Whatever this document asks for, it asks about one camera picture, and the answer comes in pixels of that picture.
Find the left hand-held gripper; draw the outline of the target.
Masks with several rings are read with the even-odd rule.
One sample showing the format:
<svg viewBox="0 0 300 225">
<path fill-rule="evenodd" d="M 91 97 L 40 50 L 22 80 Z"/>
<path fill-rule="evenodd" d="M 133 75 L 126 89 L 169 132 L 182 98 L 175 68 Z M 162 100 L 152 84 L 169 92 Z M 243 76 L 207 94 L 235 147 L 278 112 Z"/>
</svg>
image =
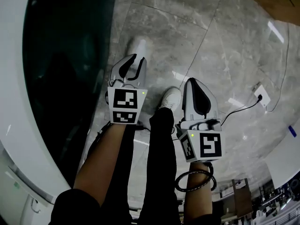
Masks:
<svg viewBox="0 0 300 225">
<path fill-rule="evenodd" d="M 136 54 L 128 55 L 112 67 L 106 95 L 111 123 L 128 125 L 138 122 L 148 92 L 144 87 L 147 61 L 143 57 L 136 70 L 135 59 Z"/>
</svg>

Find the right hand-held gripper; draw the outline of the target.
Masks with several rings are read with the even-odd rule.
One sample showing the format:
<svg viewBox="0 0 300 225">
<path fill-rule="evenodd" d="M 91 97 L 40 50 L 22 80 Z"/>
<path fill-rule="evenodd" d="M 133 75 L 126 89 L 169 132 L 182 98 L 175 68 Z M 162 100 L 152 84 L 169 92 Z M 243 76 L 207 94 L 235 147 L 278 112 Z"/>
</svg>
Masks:
<svg viewBox="0 0 300 225">
<path fill-rule="evenodd" d="M 184 86 L 182 108 L 186 121 L 175 127 L 186 161 L 220 159 L 223 156 L 223 134 L 221 121 L 214 119 L 218 117 L 218 103 L 213 93 L 199 80 L 189 78 Z"/>
</svg>

